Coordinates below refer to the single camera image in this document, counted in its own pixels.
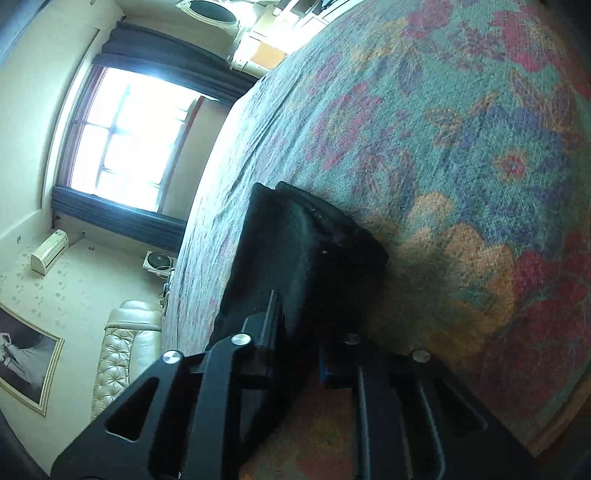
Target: window pane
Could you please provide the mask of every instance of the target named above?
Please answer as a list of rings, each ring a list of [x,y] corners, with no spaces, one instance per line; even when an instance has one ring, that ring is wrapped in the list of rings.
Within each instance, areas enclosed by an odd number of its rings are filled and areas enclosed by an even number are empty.
[[[85,125],[76,152],[70,186],[81,192],[94,193],[100,159],[109,131],[94,125]]]
[[[135,135],[111,137],[105,168],[130,179],[160,183],[172,153],[172,146]]]
[[[124,203],[123,186],[122,178],[119,175],[104,171],[100,174],[99,184],[96,187],[95,193],[104,199]]]
[[[151,97],[152,100],[154,94],[157,94],[155,98],[159,99],[163,104],[185,111],[199,97],[199,94],[193,90],[146,75],[134,80],[131,94],[143,98]]]
[[[117,119],[117,128],[146,137],[151,141],[174,143],[183,122],[176,117],[178,109],[162,102],[130,95]]]
[[[132,72],[123,70],[107,69],[95,94],[86,121],[110,127],[121,98],[134,75]]]
[[[114,202],[155,212],[158,187],[141,181],[127,180],[107,171],[100,174],[96,194]]]

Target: wall-mounted air conditioner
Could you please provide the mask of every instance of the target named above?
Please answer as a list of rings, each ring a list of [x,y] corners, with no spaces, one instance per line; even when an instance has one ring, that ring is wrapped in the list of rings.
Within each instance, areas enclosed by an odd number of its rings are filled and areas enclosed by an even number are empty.
[[[31,255],[31,268],[41,275],[47,275],[50,268],[68,250],[69,246],[70,241],[65,231],[56,230]]]

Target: framed picture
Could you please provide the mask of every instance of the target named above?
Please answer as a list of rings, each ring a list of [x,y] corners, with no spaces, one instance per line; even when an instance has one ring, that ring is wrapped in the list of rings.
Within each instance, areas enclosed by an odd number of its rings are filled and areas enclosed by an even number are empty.
[[[45,416],[64,339],[0,305],[0,386]]]

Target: air conditioner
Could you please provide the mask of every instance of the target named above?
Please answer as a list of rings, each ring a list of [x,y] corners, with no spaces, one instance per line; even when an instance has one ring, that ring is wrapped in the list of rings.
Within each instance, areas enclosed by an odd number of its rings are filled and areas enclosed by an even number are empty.
[[[68,250],[69,246],[67,233],[64,230],[56,230],[31,255],[31,268],[41,275],[47,275],[50,268]]]
[[[158,275],[160,278],[168,278],[176,264],[176,258],[169,257],[162,252],[151,252],[148,250],[142,267],[147,271]]]

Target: metal screw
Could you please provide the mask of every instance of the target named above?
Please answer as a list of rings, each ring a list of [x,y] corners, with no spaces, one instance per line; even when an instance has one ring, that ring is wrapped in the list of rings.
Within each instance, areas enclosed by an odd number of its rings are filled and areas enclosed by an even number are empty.
[[[426,364],[431,359],[431,354],[426,350],[415,350],[413,352],[413,360],[420,364]]]
[[[165,364],[175,364],[181,361],[183,357],[181,352],[177,352],[176,350],[169,350],[168,352],[164,352],[162,354],[162,361]]]
[[[232,337],[232,343],[239,346],[248,345],[251,343],[251,340],[251,336],[246,333],[237,333]]]
[[[347,333],[343,338],[343,343],[347,345],[359,345],[361,343],[361,337],[356,333]]]

